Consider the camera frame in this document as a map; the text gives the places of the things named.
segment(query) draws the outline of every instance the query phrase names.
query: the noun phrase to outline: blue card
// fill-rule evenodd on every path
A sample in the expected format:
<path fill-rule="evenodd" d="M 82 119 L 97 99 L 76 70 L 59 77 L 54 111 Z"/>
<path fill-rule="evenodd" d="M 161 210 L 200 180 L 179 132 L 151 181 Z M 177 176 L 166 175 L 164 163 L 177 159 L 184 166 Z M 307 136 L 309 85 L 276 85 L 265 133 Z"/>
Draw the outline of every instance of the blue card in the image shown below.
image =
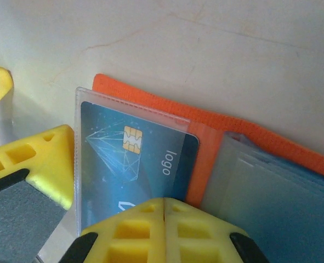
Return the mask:
<path fill-rule="evenodd" d="M 183 201 L 197 137 L 81 103 L 82 229 L 156 197 Z"/>

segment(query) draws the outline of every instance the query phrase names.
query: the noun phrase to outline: orange fabric cover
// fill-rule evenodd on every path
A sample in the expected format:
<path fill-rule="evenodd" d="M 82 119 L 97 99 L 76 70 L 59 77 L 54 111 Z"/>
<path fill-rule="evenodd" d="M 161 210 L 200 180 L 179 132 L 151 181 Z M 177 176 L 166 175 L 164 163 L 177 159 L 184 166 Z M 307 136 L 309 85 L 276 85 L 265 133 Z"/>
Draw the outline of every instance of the orange fabric cover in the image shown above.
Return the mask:
<path fill-rule="evenodd" d="M 302 147 L 255 123 L 181 104 L 132 87 L 104 74 L 95 76 L 93 90 L 191 120 L 189 133 L 198 137 L 200 148 L 186 202 L 195 207 L 199 207 L 201 204 L 223 132 L 227 130 L 245 134 L 263 150 L 292 160 L 324 175 L 323 155 Z"/>

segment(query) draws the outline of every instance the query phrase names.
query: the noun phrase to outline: card chip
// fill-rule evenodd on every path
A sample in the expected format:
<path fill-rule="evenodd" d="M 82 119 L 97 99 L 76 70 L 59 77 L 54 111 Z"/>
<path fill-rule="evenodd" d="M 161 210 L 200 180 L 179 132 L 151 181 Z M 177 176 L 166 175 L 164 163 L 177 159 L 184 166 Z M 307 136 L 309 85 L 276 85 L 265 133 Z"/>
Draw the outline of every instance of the card chip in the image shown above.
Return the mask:
<path fill-rule="evenodd" d="M 123 148 L 125 150 L 137 153 L 139 155 L 141 152 L 141 142 L 141 130 L 136 130 L 135 128 L 129 126 L 124 127 Z"/>

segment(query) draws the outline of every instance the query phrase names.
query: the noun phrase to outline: white surface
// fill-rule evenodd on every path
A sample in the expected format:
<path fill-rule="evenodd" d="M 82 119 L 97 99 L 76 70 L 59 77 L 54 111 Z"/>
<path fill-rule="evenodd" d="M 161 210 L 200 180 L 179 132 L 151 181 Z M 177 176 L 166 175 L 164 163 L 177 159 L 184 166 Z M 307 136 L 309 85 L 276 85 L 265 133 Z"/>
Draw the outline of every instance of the white surface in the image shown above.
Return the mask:
<path fill-rule="evenodd" d="M 20 136 L 73 125 L 102 72 L 324 153 L 324 0 L 0 0 L 0 65 Z"/>

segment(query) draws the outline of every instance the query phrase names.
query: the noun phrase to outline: black rubber pad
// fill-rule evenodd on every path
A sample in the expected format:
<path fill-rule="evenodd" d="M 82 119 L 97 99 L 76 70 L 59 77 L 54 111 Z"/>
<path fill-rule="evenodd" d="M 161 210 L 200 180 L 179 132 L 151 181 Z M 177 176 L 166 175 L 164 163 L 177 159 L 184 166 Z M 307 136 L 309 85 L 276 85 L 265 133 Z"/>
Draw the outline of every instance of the black rubber pad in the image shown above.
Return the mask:
<path fill-rule="evenodd" d="M 0 179 L 0 263 L 31 263 L 66 213 L 24 180 L 28 173 Z"/>
<path fill-rule="evenodd" d="M 269 263 L 253 239 L 240 233 L 231 233 L 230 238 L 243 263 Z"/>
<path fill-rule="evenodd" d="M 98 234 L 90 232 L 74 240 L 58 263 L 84 263 Z"/>

